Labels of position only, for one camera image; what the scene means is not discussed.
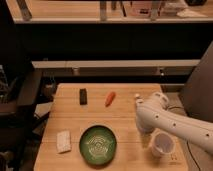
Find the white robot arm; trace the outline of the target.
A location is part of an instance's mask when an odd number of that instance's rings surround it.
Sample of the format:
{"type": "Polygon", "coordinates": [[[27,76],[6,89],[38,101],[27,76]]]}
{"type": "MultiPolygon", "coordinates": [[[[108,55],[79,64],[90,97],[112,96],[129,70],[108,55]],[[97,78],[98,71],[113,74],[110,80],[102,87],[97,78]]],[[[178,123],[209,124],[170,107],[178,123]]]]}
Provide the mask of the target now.
{"type": "Polygon", "coordinates": [[[169,99],[161,92],[154,92],[145,100],[136,97],[135,122],[139,132],[149,134],[159,128],[213,155],[213,123],[170,112],[168,106],[169,99]]]}

